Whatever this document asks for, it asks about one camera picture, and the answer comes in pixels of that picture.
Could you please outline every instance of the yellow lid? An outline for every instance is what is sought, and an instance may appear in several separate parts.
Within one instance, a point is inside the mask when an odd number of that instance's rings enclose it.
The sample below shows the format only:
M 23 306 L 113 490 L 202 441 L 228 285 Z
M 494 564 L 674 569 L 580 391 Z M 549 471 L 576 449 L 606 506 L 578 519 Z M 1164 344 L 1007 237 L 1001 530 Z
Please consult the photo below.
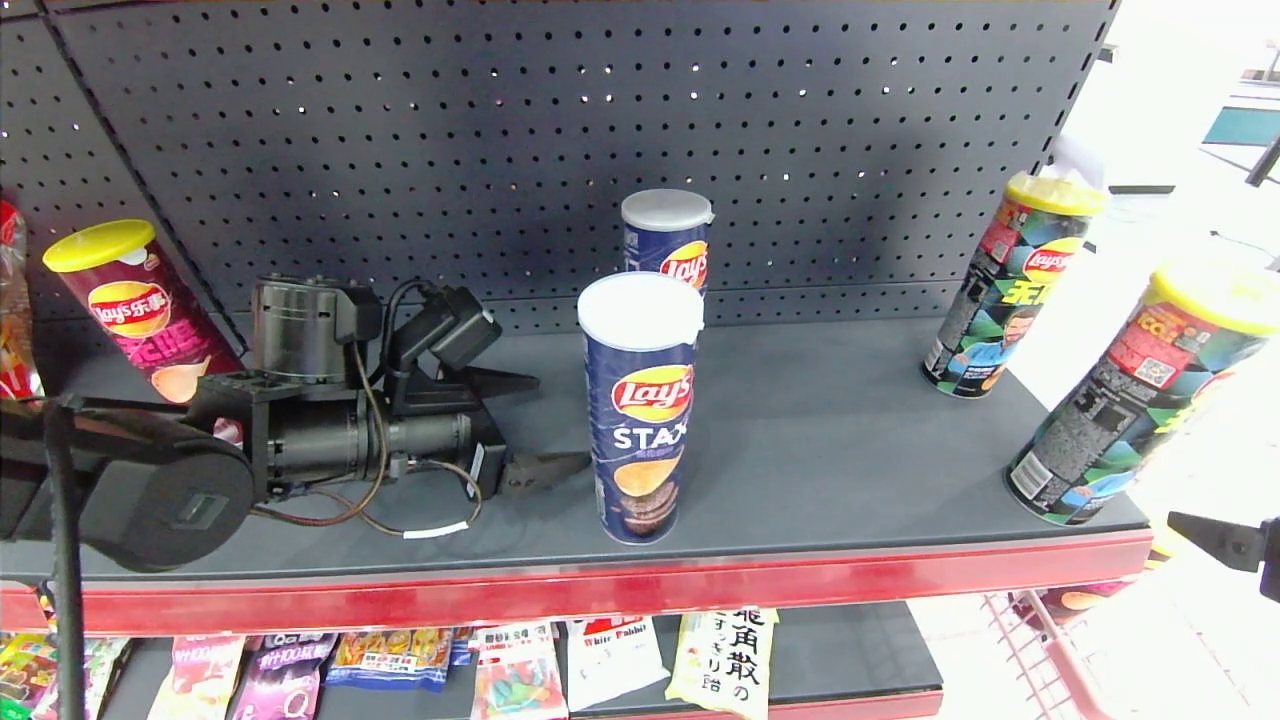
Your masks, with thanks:
M 1252 336 L 1280 332 L 1280 273 L 1181 259 L 1152 273 L 1151 288 L 1220 328 Z
M 55 273 L 77 273 L 105 265 L 140 250 L 156 237 L 146 220 L 111 220 L 72 233 L 45 251 L 45 266 Z
M 1097 215 L 1107 206 L 1107 193 L 1065 178 L 1042 178 L 1018 173 L 1005 184 L 1014 200 L 1059 215 Z

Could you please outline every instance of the potato chip can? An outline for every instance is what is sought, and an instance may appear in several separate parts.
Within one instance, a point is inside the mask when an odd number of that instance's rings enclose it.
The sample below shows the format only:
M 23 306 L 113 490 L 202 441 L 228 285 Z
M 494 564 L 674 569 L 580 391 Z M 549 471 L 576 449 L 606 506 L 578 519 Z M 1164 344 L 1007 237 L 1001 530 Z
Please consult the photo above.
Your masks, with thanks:
M 618 542 L 655 542 L 676 524 L 701 295 L 662 273 L 620 273 L 582 291 L 577 318 L 600 523 Z
M 707 291 L 712 201 L 686 190 L 643 190 L 622 201 L 625 268 L 671 275 Z
M 1051 523 L 1088 521 L 1276 332 L 1280 274 L 1210 260 L 1161 266 L 1102 357 L 1010 462 L 1014 496 Z
M 146 220 L 115 220 L 59 240 L 44 261 L 156 392 L 187 404 L 201 375 L 244 366 L 155 237 Z
M 991 392 L 1105 202 L 1103 192 L 1060 178 L 1009 181 L 924 359 L 933 387 L 969 398 Z

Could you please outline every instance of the lay's logo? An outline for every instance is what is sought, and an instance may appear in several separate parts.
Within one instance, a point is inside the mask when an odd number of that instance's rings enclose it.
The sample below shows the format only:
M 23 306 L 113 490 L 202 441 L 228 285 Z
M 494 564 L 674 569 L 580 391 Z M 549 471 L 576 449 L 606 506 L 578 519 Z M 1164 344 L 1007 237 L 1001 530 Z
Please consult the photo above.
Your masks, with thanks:
M 1037 247 L 1023 263 L 1023 274 L 1032 282 L 1052 283 L 1066 269 L 1071 256 L 1080 249 L 1079 237 L 1060 237 Z
M 662 274 L 689 283 L 698 290 L 707 284 L 707 242 L 695 240 L 667 255 L 659 268 Z
M 645 423 L 666 423 L 678 418 L 692 400 L 692 365 L 645 368 L 613 384 L 613 407 Z
M 95 287 L 88 309 L 108 331 L 131 338 L 151 337 L 169 324 L 169 293 L 155 283 L 118 281 Z

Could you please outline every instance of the gray shelf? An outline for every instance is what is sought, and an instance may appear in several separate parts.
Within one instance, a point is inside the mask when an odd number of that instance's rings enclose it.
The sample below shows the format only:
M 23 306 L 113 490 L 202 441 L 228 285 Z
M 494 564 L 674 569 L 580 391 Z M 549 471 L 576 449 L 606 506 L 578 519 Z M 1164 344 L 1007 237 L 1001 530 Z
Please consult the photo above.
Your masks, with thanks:
M 134 575 L 86 551 L 88 589 L 95 580 L 358 578 L 1041 542 L 1146 527 L 1142 512 L 1123 497 L 1078 528 L 1052 525 L 1025 511 L 1000 473 L 1044 410 L 1012 378 L 980 401 L 937 392 L 916 366 L 936 329 L 937 320 L 906 319 L 707 331 L 699 348 L 681 518 L 667 538 L 650 546 L 627 547 L 604 534 L 590 473 L 582 473 L 553 491 L 499 497 L 486 503 L 475 528 L 435 541 L 399 541 L 358 521 L 317 530 L 250 518 L 223 548 L 172 573 Z M 579 336 L 503 338 L 481 360 L 543 379 L 532 397 L 492 404 L 516 448 L 588 447 Z M 119 359 L 83 368 L 73 387 L 86 395 L 150 392 Z M 324 498 L 284 507 L 319 515 L 335 511 Z M 371 505 L 376 518 L 406 528 L 452 521 L 466 516 L 467 509 L 457 483 L 444 475 L 389 487 Z M 47 544 L 17 543 L 0 552 L 6 579 L 29 582 L 49 571 Z
M 657 619 L 663 664 L 676 652 L 678 616 Z M 566 683 L 564 652 L 559 651 Z M 120 678 L 104 720 L 146 717 L 169 669 L 169 641 L 145 641 Z M 326 688 L 316 720 L 347 717 L 417 717 L 466 720 L 475 688 L 474 667 L 454 667 L 443 693 L 371 692 Z M 886 694 L 937 692 L 942 688 L 906 603 L 851 605 L 786 610 L 774 634 L 771 702 L 794 705 Z M 663 698 L 666 683 L 625 694 L 575 717 L 653 715 L 691 710 Z

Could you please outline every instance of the candy package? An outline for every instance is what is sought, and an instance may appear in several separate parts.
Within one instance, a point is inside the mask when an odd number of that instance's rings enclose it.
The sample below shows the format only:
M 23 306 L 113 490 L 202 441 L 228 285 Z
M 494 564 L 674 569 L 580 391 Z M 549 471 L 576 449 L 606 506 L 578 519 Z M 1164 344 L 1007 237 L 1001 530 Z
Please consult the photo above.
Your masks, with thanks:
M 667 700 L 744 720 L 769 715 L 773 610 L 695 612 L 681 618 L 676 664 Z
M 479 630 L 471 720 L 567 720 L 550 623 Z
M 568 620 L 568 710 L 577 712 L 671 675 L 650 618 Z
M 0 650 L 0 720 L 27 720 L 58 684 L 58 650 L 44 635 L 14 635 Z
M 471 638 L 476 634 L 472 625 L 458 625 L 453 628 L 453 642 L 449 644 L 449 666 L 461 667 L 471 665 Z
M 344 633 L 326 685 L 440 692 L 449 674 L 452 628 Z
M 337 633 L 264 635 L 244 671 L 232 720 L 311 720 L 320 694 L 320 666 Z
M 160 684 L 147 720 L 224 720 L 236 692 L 244 635 L 173 639 L 173 667 Z
M 27 224 L 0 200 L 0 397 L 41 395 L 31 351 L 31 293 L 27 291 Z
M 90 638 L 84 641 L 84 717 L 96 720 L 102 701 L 115 687 L 120 669 L 128 661 L 133 641 L 129 638 Z M 32 720 L 58 720 L 58 683 L 40 698 Z

